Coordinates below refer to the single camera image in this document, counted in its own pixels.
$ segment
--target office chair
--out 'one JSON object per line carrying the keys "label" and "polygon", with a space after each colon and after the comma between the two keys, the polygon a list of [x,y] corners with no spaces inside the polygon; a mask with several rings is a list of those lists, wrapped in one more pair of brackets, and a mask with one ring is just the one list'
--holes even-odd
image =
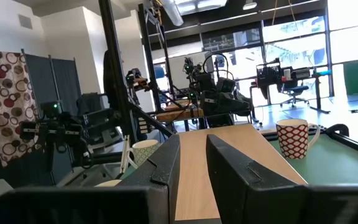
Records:
{"label": "office chair", "polygon": [[298,80],[292,80],[292,81],[287,81],[285,83],[282,83],[282,88],[281,88],[281,91],[279,91],[279,92],[287,94],[291,98],[289,100],[286,100],[286,101],[280,103],[280,106],[283,107],[284,103],[292,103],[291,107],[295,108],[296,102],[300,102],[300,101],[303,101],[309,105],[308,100],[302,99],[302,98],[297,98],[297,96],[301,95],[303,93],[303,91],[308,90],[308,89],[309,89],[308,86],[303,85],[303,81],[300,86],[298,86]]}

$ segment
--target metal frame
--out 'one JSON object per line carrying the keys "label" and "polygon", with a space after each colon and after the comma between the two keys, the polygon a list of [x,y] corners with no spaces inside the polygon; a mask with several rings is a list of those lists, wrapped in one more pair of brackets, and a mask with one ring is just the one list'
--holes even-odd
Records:
{"label": "metal frame", "polygon": [[168,46],[167,46],[167,40],[165,38],[165,28],[163,25],[160,26],[160,31],[161,31],[162,38],[164,40],[163,48],[164,48],[164,54],[165,54],[165,68],[167,71],[169,90],[170,90],[171,96],[175,100],[175,90],[173,89],[175,86],[173,85],[173,81],[172,81],[171,65],[170,65],[169,58],[168,58]]}
{"label": "metal frame", "polygon": [[[329,15],[328,15],[328,7],[326,7],[326,15],[324,17],[325,19],[325,25],[326,25],[326,53],[327,53],[327,66],[328,70],[333,70],[333,58],[331,55],[331,31],[329,30]],[[335,96],[334,91],[334,77],[331,75],[328,78],[328,86],[329,86],[329,96],[333,97]]]}
{"label": "metal frame", "polygon": [[80,79],[78,78],[77,62],[75,60],[75,57],[73,58],[73,60],[74,60],[75,73],[77,74],[76,84],[77,84],[77,87],[78,87],[78,93],[81,96],[82,91],[81,91]]}
{"label": "metal frame", "polygon": [[[23,56],[24,56],[25,64],[26,64],[26,66],[27,66],[27,68],[28,68],[29,65],[28,65],[28,63],[27,63],[27,57],[25,56],[24,49],[21,49],[21,51],[22,51],[22,54],[23,54]],[[30,83],[31,83],[31,87],[33,88],[33,96],[34,96],[35,105],[36,105],[36,107],[37,107],[37,109],[38,109],[37,98],[36,98],[36,96],[35,96],[35,90],[34,90],[34,86],[33,86],[33,84],[32,84],[32,80],[31,80],[30,69],[27,69],[27,73],[29,74],[29,81],[30,81]],[[40,111],[38,111],[38,114],[37,114],[38,119],[40,119],[40,115],[39,115],[39,114],[40,114]],[[49,172],[49,176],[50,176],[50,180],[51,180],[52,184],[53,184],[53,185],[56,185],[55,176],[53,175],[53,171],[52,171],[52,170]]]}
{"label": "metal frame", "polygon": [[143,40],[144,51],[145,51],[145,56],[146,56],[147,69],[149,70],[150,82],[152,84],[151,90],[153,93],[154,105],[155,105],[155,109],[157,111],[162,111],[160,97],[159,97],[158,91],[157,91],[158,86],[157,86],[157,81],[155,79],[153,56],[152,56],[152,51],[151,51],[151,46],[150,46],[150,40],[148,38],[149,31],[147,30],[147,22],[149,21],[149,19],[152,20],[152,22],[158,22],[158,21],[153,20],[153,19],[155,19],[154,16],[150,16],[150,14],[144,8],[143,4],[139,4],[138,7],[139,7],[139,11],[137,13],[138,13],[138,18],[139,18],[140,31],[142,33],[142,40]]}
{"label": "metal frame", "polygon": [[111,75],[113,80],[118,85],[115,88],[115,94],[118,96],[118,105],[121,112],[121,127],[124,135],[129,135],[131,142],[134,144],[137,142],[136,132],[134,127],[134,121],[132,117],[132,111],[129,108],[127,83],[124,79],[124,71],[122,69],[122,60],[118,47],[118,39],[116,26],[111,9],[110,0],[99,0],[99,6],[101,11],[101,17],[103,21],[104,33],[106,35],[106,42],[108,46],[108,54],[111,61],[109,66],[112,68]]}
{"label": "metal frame", "polygon": [[[137,142],[136,138],[136,130],[134,127],[134,117],[133,113],[136,113],[139,117],[143,118],[146,122],[157,128],[159,131],[161,131],[164,135],[167,137],[170,137],[173,133],[167,129],[165,126],[163,126],[158,121],[154,120],[152,117],[150,117],[147,113],[144,113],[142,109],[140,109],[138,106],[133,104],[131,101],[129,101],[129,95],[127,90],[127,83],[124,78],[124,72],[122,69],[122,60],[120,56],[119,46],[118,46],[118,39],[117,39],[117,33],[116,28],[114,24],[114,18],[112,14],[111,9],[111,2],[110,0],[99,0],[99,6],[101,11],[101,17],[103,21],[104,26],[104,32],[106,35],[106,42],[108,46],[108,52],[110,54],[111,61],[110,66],[113,69],[112,76],[114,78],[114,81],[118,84],[117,88],[115,89],[116,95],[118,96],[118,104],[120,108],[121,113],[121,128],[124,135],[129,135],[131,137],[131,143],[134,144]],[[145,25],[145,17],[144,17],[144,10],[142,10],[143,13],[140,13],[139,15],[142,17],[139,17],[140,21],[143,21],[143,26]],[[151,57],[151,51],[150,51],[150,42],[148,45],[145,44],[145,49],[149,50],[149,53],[146,51],[146,58]],[[149,71],[151,69],[150,77],[152,78],[152,83],[156,83],[155,81],[155,74],[153,65],[149,66]]]}
{"label": "metal frame", "polygon": [[57,100],[60,101],[59,89],[57,87],[55,67],[53,66],[52,56],[48,55],[48,59],[49,59],[50,69],[52,70],[52,77],[53,77],[53,82],[55,84]]}

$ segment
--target black metal pole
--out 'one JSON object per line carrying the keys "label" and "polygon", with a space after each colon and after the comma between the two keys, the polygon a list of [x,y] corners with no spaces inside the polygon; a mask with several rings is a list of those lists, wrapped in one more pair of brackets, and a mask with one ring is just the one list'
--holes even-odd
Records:
{"label": "black metal pole", "polygon": [[78,96],[81,96],[82,91],[81,91],[80,79],[78,78],[77,62],[76,62],[75,58],[74,58],[74,67],[75,67],[75,75],[77,75],[76,84],[77,84],[77,89],[78,89]]}
{"label": "black metal pole", "polygon": [[24,56],[25,65],[27,66],[27,73],[29,74],[29,80],[30,80],[30,83],[31,83],[31,88],[32,88],[33,96],[34,96],[34,101],[35,101],[35,105],[37,107],[37,116],[38,116],[38,119],[39,119],[40,118],[40,113],[41,113],[41,110],[39,110],[39,108],[41,109],[41,105],[38,105],[37,97],[35,96],[34,86],[33,86],[32,81],[31,81],[30,68],[29,68],[29,64],[27,63],[27,57],[25,56],[24,49],[22,49],[22,54]]}
{"label": "black metal pole", "polygon": [[138,18],[139,18],[140,31],[142,33],[144,52],[145,52],[146,61],[147,61],[147,68],[149,69],[150,82],[152,83],[152,86],[153,86],[152,93],[153,93],[153,98],[154,98],[155,109],[157,111],[162,111],[161,103],[160,103],[160,96],[158,95],[158,91],[157,91],[158,85],[157,85],[157,81],[155,79],[152,48],[150,46],[149,32],[147,30],[147,21],[145,18],[145,8],[144,8],[143,4],[139,4]]}
{"label": "black metal pole", "polygon": [[264,21],[262,20],[260,22],[260,26],[259,26],[259,37],[260,37],[260,43],[261,43],[261,47],[262,47],[262,59],[264,61],[264,63],[266,63],[267,59],[266,59],[266,45],[265,45],[265,39],[264,39]]}
{"label": "black metal pole", "polygon": [[316,85],[316,106],[310,106],[311,109],[319,111],[321,113],[324,114],[329,114],[330,111],[325,111],[321,109],[321,96],[320,96],[320,80],[319,80],[319,76],[316,76],[316,81],[315,81],[315,85]]}
{"label": "black metal pole", "polygon": [[[327,64],[328,64],[328,70],[333,70],[333,58],[331,55],[331,31],[329,28],[329,14],[328,14],[328,7],[326,7],[326,16],[325,16],[325,22],[326,22],[326,52],[327,52]],[[329,96],[333,97],[335,96],[335,90],[334,90],[334,74],[328,77],[328,85],[329,85]]]}
{"label": "black metal pole", "polygon": [[131,137],[131,143],[137,142],[136,131],[132,111],[129,108],[127,83],[124,79],[122,60],[118,47],[116,26],[111,9],[110,0],[99,0],[101,17],[103,20],[104,33],[110,56],[109,66],[112,68],[112,76],[116,84],[115,94],[118,96],[119,111],[121,112],[121,129],[124,135]]}
{"label": "black metal pole", "polygon": [[177,105],[179,108],[182,108],[182,105],[180,105],[179,103],[177,103],[174,99],[170,98],[169,96],[167,96],[163,91],[158,90],[158,93],[160,93],[162,96],[164,96],[166,99],[170,100],[171,103],[173,103],[174,105]]}
{"label": "black metal pole", "polygon": [[132,110],[137,114],[137,116],[143,118],[146,122],[154,126],[156,129],[158,129],[162,134],[166,135],[168,138],[171,137],[172,134],[174,134],[172,131],[170,131],[168,128],[166,128],[164,125],[159,123],[158,121],[154,120],[150,115],[142,111],[138,106],[136,106],[133,103],[129,103],[129,106],[132,108]]}
{"label": "black metal pole", "polygon": [[53,66],[52,57],[48,55],[48,58],[49,58],[50,69],[52,70],[52,77],[53,77],[53,83],[55,84],[57,100],[60,100],[59,89],[57,87],[57,81],[56,81],[55,67]]}
{"label": "black metal pole", "polygon": [[169,92],[172,98],[175,100],[175,91],[173,90],[173,81],[172,81],[172,74],[171,74],[171,65],[169,64],[169,57],[168,57],[168,46],[167,46],[167,38],[165,38],[165,28],[163,25],[160,26],[161,35],[164,39],[163,47],[164,47],[164,54],[165,54],[165,65],[167,70],[167,78],[169,82]]}

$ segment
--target mug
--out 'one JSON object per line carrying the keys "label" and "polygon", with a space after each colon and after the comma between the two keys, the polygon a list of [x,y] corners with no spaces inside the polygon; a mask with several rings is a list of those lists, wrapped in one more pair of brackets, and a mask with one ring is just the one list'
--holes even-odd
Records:
{"label": "mug", "polygon": [[[309,128],[316,127],[317,132],[309,142]],[[308,124],[303,119],[284,119],[277,121],[277,136],[283,157],[290,159],[303,159],[308,150],[320,136],[320,127],[315,124]]]}
{"label": "mug", "polygon": [[[157,149],[160,147],[160,143],[157,140],[145,140],[135,143],[132,149],[128,150],[128,161],[134,167],[138,168],[142,165]],[[135,156],[135,161],[129,157],[129,152],[132,152]]]}

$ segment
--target circle pattern fabric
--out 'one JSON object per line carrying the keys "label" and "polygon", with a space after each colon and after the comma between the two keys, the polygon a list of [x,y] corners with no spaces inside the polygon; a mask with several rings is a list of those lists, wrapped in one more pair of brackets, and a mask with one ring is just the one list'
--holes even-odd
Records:
{"label": "circle pattern fabric", "polygon": [[20,124],[35,121],[37,107],[25,57],[0,52],[0,158],[3,166],[34,150],[34,140],[20,139]]}

